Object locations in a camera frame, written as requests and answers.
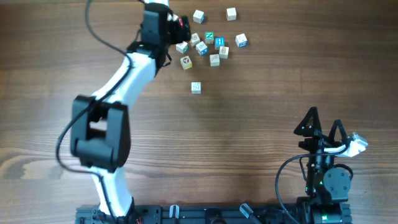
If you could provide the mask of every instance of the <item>white cube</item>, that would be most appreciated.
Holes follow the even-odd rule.
[[[185,57],[181,58],[180,61],[181,61],[181,65],[184,68],[184,70],[186,70],[188,68],[192,68],[192,61],[189,58],[189,56],[185,56]]]
[[[208,51],[208,48],[203,41],[200,42],[199,44],[197,44],[196,49],[197,49],[199,55],[205,55]]]
[[[220,56],[219,55],[210,55],[210,66],[219,66],[220,65]]]
[[[235,42],[238,47],[244,47],[248,44],[248,40],[244,34],[237,35],[235,38]]]
[[[185,54],[188,50],[188,43],[183,41],[181,44],[176,44],[175,48],[177,49],[178,52],[181,54]]]
[[[229,47],[220,47],[220,52],[218,54],[220,55],[220,58],[228,59],[228,52]]]
[[[228,21],[236,19],[236,9],[235,8],[226,9],[226,19]]]
[[[194,47],[197,44],[199,44],[199,42],[200,42],[199,35],[197,33],[192,34],[191,35],[191,40],[190,40],[191,46]]]
[[[200,82],[191,83],[191,92],[192,92],[192,94],[200,94],[201,93]]]
[[[195,13],[193,14],[193,21],[201,24],[204,20],[205,20],[205,13],[200,10],[196,10]]]

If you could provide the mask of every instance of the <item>small cube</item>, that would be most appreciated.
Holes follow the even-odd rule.
[[[191,46],[194,47],[194,46],[196,46],[197,44],[199,44],[199,42],[200,42],[199,35],[196,34],[196,33],[195,33],[195,34],[192,34],[192,35],[191,35],[191,40],[190,40]]]
[[[215,45],[216,45],[216,50],[219,50],[220,47],[224,47],[224,45],[225,45],[224,37],[217,37]]]
[[[220,58],[228,59],[229,47],[220,47]]]
[[[191,91],[192,91],[192,94],[200,94],[201,93],[200,82],[191,83]]]
[[[186,70],[188,68],[192,68],[192,61],[189,58],[189,56],[185,56],[185,57],[181,58],[180,61],[181,61],[181,65],[184,68],[184,70]]]
[[[235,8],[226,9],[226,19],[227,19],[227,21],[236,20],[236,9]]]
[[[193,14],[193,21],[201,24],[204,20],[205,20],[205,13],[200,10],[196,10],[195,13]]]
[[[208,52],[208,48],[203,41],[197,44],[196,48],[200,55],[205,55]]]
[[[205,43],[214,44],[214,32],[205,32]]]
[[[177,49],[178,52],[181,54],[185,54],[188,50],[188,43],[183,41],[181,44],[176,44],[175,48]]]
[[[235,42],[238,45],[238,47],[244,47],[248,44],[248,40],[244,34],[239,34],[235,38]]]
[[[219,66],[220,65],[220,56],[217,55],[210,55],[210,66]]]

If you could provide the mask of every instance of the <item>block with letter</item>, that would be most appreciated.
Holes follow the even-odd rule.
[[[192,34],[192,35],[191,35],[191,40],[190,40],[191,46],[194,47],[194,46],[196,46],[197,44],[199,44],[199,42],[200,42],[199,35],[196,34],[196,33],[195,33],[195,34]]]
[[[205,13],[200,10],[196,10],[195,13],[193,14],[193,21],[201,24],[204,20],[205,20]]]
[[[235,8],[226,9],[226,19],[228,21],[236,20],[236,9]]]
[[[220,55],[220,58],[228,59],[228,52],[229,47],[220,47],[220,52],[218,54]]]
[[[186,70],[188,68],[192,68],[192,61],[189,58],[189,56],[185,56],[185,57],[181,58],[180,61],[181,61],[181,65],[184,70]]]
[[[220,47],[224,47],[225,46],[224,37],[217,37],[215,45],[216,45],[216,50],[220,49]]]
[[[205,32],[205,43],[214,44],[214,32]]]
[[[244,34],[237,35],[235,38],[235,42],[238,47],[244,47],[248,44],[248,40]]]
[[[210,55],[210,66],[219,66],[220,65],[220,56],[218,54],[216,55]]]
[[[192,92],[192,94],[201,94],[200,82],[191,83],[191,92]]]
[[[188,50],[188,43],[183,41],[181,44],[176,44],[175,48],[177,49],[178,52],[181,54],[185,54]]]
[[[209,49],[207,48],[206,44],[202,41],[196,46],[197,51],[200,55],[205,55]]]

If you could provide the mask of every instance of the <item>wooden surface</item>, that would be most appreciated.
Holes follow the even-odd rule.
[[[89,35],[82,2],[0,5],[0,223],[73,223],[77,207],[98,202],[91,177],[64,172],[54,157],[74,97],[102,87],[122,61]],[[192,23],[192,32],[225,37],[229,58],[210,67],[190,48],[193,68],[183,71],[172,47],[171,66],[136,101],[126,170],[137,204],[275,202],[277,169],[304,152],[293,130],[317,106],[326,133],[341,119],[369,141],[363,154],[338,159],[355,173],[354,222],[396,223],[397,1],[170,6],[189,18],[205,11],[205,24]],[[227,7],[236,7],[237,21],[226,21]],[[142,5],[96,3],[91,21],[99,36],[125,48]],[[239,49],[241,33],[249,45]],[[201,95],[190,94],[191,82],[202,83]],[[67,141],[62,157],[78,166]],[[303,196],[304,187],[298,164],[287,166],[284,201]]]

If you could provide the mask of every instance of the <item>white robotic arm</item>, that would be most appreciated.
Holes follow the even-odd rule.
[[[104,102],[120,102],[123,105],[127,105],[130,110],[144,87],[155,78],[156,65],[155,59],[148,57],[148,55],[140,53],[127,55],[133,62],[133,69],[131,69],[122,84],[120,84],[112,95],[105,99]],[[107,82],[107,84],[98,91],[95,91],[93,96],[95,96],[97,100],[104,96],[113,86],[115,86],[115,83],[121,79],[127,71],[128,66],[129,60],[125,57],[122,65],[109,82]]]

